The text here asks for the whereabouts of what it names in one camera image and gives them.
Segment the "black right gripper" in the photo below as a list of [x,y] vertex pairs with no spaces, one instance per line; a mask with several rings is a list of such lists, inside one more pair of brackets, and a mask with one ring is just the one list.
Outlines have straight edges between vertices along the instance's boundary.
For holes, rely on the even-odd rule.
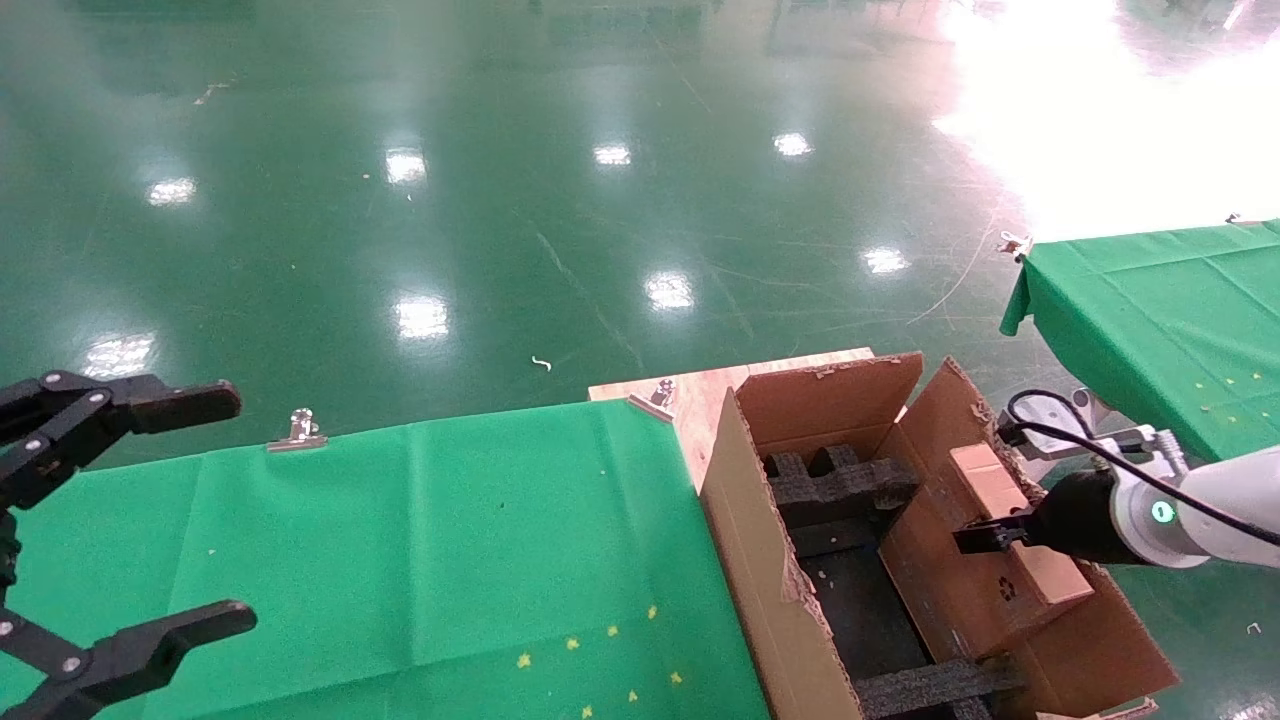
[[1029,512],[970,523],[952,533],[960,553],[997,553],[1015,544],[1048,547],[1101,565],[1134,565],[1137,555],[1112,518],[1116,478],[1075,471],[1059,479]]

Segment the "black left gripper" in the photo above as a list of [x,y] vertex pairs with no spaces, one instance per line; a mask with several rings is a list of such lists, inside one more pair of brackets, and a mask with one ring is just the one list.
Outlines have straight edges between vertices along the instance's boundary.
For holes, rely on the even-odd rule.
[[[173,388],[143,374],[99,380],[46,372],[1,392],[1,505],[31,510],[129,434],[160,434],[241,414],[227,380]],[[17,583],[17,519],[1,511],[0,583]],[[256,628],[244,602],[223,600],[122,628],[88,648],[10,609],[1,612],[1,650],[41,671],[29,697],[5,719],[92,719],[105,708],[169,685],[186,655]]]

